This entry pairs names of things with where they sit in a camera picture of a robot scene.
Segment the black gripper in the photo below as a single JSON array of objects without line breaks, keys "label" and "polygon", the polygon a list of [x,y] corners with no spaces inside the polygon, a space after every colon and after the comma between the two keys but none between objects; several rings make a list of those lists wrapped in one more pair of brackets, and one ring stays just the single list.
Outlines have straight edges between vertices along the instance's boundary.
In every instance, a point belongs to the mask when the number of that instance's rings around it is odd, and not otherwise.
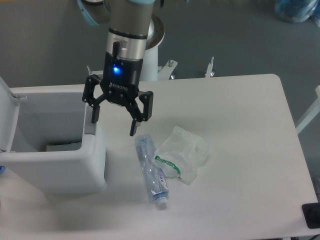
[{"label": "black gripper", "polygon": [[[139,82],[143,60],[128,60],[113,58],[106,52],[102,81],[96,74],[86,78],[82,101],[92,107],[91,122],[97,123],[100,116],[100,103],[107,100],[110,103],[126,107],[132,117],[130,133],[133,137],[142,122],[147,122],[153,112],[154,93],[152,91],[139,91]],[[95,87],[100,85],[103,94],[94,97]],[[139,108],[138,99],[143,108]]]}]

